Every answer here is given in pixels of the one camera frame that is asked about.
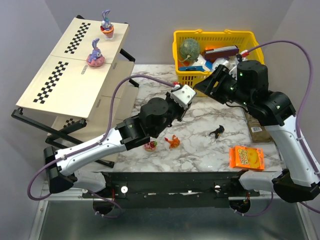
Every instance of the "brown box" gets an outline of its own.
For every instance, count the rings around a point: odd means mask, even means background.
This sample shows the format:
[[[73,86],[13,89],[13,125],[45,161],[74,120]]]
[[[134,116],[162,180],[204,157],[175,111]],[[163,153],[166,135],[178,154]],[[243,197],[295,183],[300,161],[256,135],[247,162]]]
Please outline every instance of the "brown box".
[[[268,143],[273,142],[272,137],[267,132],[264,126],[261,126],[259,121],[250,114],[245,113],[246,124],[254,143]]]

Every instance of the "small pink toy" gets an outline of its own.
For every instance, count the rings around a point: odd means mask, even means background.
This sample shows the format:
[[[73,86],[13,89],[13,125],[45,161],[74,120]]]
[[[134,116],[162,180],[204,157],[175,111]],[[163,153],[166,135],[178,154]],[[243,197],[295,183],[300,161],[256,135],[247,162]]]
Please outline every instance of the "small pink toy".
[[[105,57],[102,56],[101,50],[97,47],[99,40],[99,38],[96,38],[92,41],[92,53],[89,54],[89,56],[86,58],[86,62],[91,67],[100,67],[105,62]]]
[[[146,150],[148,152],[153,152],[157,148],[157,142],[156,141],[148,142],[145,145],[143,145],[143,147],[144,147],[144,150]]]

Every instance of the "white shelf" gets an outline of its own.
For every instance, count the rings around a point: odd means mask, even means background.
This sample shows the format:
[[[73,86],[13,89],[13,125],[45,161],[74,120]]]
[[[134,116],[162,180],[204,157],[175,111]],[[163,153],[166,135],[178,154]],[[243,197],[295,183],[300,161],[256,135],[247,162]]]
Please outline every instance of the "white shelf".
[[[48,56],[16,105],[55,116],[89,119],[110,64]]]
[[[118,61],[115,66],[116,67],[110,71],[110,74],[108,74],[105,84],[101,89],[101,96],[97,99],[94,111],[92,111],[92,117],[87,121],[86,127],[70,133],[70,136],[79,139],[82,142],[86,142],[106,132],[111,107],[110,96],[112,96],[112,93],[118,83],[120,83],[125,77],[131,75],[134,64],[130,61]],[[129,82],[124,83],[123,87],[119,89],[113,106],[112,128],[131,116],[138,91],[139,89]],[[76,122],[78,120],[80,120],[80,118],[58,116],[55,119],[52,128],[60,130],[67,126],[68,123],[72,123],[72,121]],[[102,160],[116,162],[117,158],[118,154],[113,154],[102,158]]]
[[[105,97],[112,97],[117,85],[123,79],[131,75],[134,66],[135,64],[132,61],[119,60],[115,62],[101,88],[101,95]],[[121,98],[123,96],[124,89],[127,84],[128,83],[122,84],[122,86],[116,92],[116,98]]]
[[[74,18],[50,54],[85,61],[92,53],[92,41],[99,38],[97,47],[105,57],[104,62],[113,64],[117,61],[117,55],[125,42],[129,25],[116,22],[112,22],[112,24],[114,27],[113,39],[106,40],[100,30],[101,21]]]

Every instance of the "checkered pattern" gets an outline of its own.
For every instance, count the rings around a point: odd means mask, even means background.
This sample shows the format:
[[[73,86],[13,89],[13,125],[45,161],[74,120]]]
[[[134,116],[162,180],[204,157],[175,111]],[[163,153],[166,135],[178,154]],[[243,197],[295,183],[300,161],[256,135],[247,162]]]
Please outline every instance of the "checkered pattern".
[[[67,50],[64,51],[64,53],[68,54],[74,54],[75,50],[77,50],[77,46],[79,46],[80,42],[82,41],[82,38],[87,33],[86,30],[89,29],[88,26],[90,26],[91,23],[81,23],[81,26],[78,31],[76,31],[76,34],[74,35],[74,38],[72,38],[72,41],[70,42],[69,46],[67,47]]]
[[[45,83],[45,87],[41,88],[41,92],[37,94],[37,98],[33,100],[34,103],[40,102],[40,104],[45,103],[45,99],[49,97],[49,93],[52,92],[53,87],[56,86],[57,82],[59,81],[59,77],[62,76],[64,70],[66,70],[65,66],[67,66],[69,63],[62,61],[58,62],[58,66],[54,68],[54,71],[51,73],[51,76],[48,78],[50,81],[47,81]]]
[[[66,127],[70,126],[71,124],[74,124],[75,121],[74,121],[73,118],[70,118],[69,120],[65,121],[65,123],[66,123],[66,124],[63,125],[63,128],[66,128]]]

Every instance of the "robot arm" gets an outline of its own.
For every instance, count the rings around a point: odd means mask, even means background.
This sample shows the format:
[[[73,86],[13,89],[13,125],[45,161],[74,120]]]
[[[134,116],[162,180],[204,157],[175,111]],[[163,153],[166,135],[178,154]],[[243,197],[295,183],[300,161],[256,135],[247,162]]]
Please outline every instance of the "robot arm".
[[[191,87],[176,84],[166,93],[165,99],[152,98],[141,107],[138,115],[119,123],[109,131],[107,137],[103,134],[58,151],[53,147],[46,148],[46,164],[61,158],[46,170],[50,193],[61,193],[71,187],[93,192],[103,190],[106,187],[104,176],[81,168],[105,156],[142,146],[150,142],[150,137],[157,138],[165,128],[172,126],[174,120],[182,121],[195,95],[196,92]]]
[[[320,193],[320,177],[313,165],[318,168],[320,165],[313,154],[312,159],[308,159],[302,148],[295,129],[296,110],[290,99],[268,87],[268,69],[256,60],[237,65],[237,80],[221,64],[194,86],[221,104],[236,102],[247,107],[248,113],[270,133],[283,156],[287,166],[283,171],[244,173],[239,181],[245,189],[276,192],[290,203],[312,200]]]

